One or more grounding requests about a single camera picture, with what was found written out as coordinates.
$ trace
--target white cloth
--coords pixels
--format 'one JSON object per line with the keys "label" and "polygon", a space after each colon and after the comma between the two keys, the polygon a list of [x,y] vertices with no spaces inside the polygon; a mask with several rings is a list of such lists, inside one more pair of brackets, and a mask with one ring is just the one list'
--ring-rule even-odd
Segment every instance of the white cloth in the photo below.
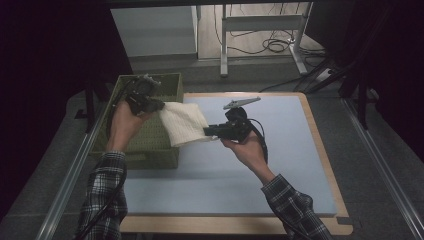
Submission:
{"label": "white cloth", "polygon": [[165,102],[159,111],[160,119],[168,132],[172,147],[198,141],[211,141],[203,128],[209,127],[196,103]]}

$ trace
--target black and white plaid sleeve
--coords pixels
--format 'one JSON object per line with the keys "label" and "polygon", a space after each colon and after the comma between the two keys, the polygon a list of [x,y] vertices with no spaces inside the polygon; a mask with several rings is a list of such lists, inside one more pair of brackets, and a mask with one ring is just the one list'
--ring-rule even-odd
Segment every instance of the black and white plaid sleeve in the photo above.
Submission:
{"label": "black and white plaid sleeve", "polygon": [[[313,211],[312,198],[294,189],[279,174],[262,188],[270,207],[297,230],[309,238],[333,239],[326,226]],[[301,239],[299,234],[284,225],[290,239]]]}
{"label": "black and white plaid sleeve", "polygon": [[[105,153],[90,173],[86,198],[78,220],[77,233],[87,226],[113,195],[114,189],[118,186],[121,178],[124,177],[126,168],[124,160],[125,154],[122,152]],[[85,239],[121,239],[119,225],[127,212],[124,191],[121,189],[106,214],[97,222]]]}

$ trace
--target green basket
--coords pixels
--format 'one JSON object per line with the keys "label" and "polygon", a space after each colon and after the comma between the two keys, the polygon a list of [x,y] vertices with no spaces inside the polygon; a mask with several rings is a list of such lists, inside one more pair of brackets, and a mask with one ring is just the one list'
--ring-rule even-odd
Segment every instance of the green basket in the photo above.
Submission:
{"label": "green basket", "polygon": [[[111,100],[102,116],[100,129],[90,151],[91,156],[99,157],[104,152],[108,141],[106,125],[112,108],[112,100],[134,76],[119,76]],[[149,76],[161,82],[153,98],[164,102],[183,102],[184,91],[180,73],[149,74]],[[179,148],[171,147],[168,133],[162,125],[159,114],[154,114],[128,144],[125,159],[128,169],[172,169],[178,167],[178,154]]]}

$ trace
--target person's right hand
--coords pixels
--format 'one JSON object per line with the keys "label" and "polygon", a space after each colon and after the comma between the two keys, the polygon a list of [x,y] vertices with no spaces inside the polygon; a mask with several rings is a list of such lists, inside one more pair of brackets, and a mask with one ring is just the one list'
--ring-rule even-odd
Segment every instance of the person's right hand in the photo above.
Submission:
{"label": "person's right hand", "polygon": [[251,131],[242,143],[236,143],[228,139],[221,139],[225,147],[231,149],[236,157],[247,166],[263,184],[274,179],[275,175],[265,162],[264,153],[258,136]]}

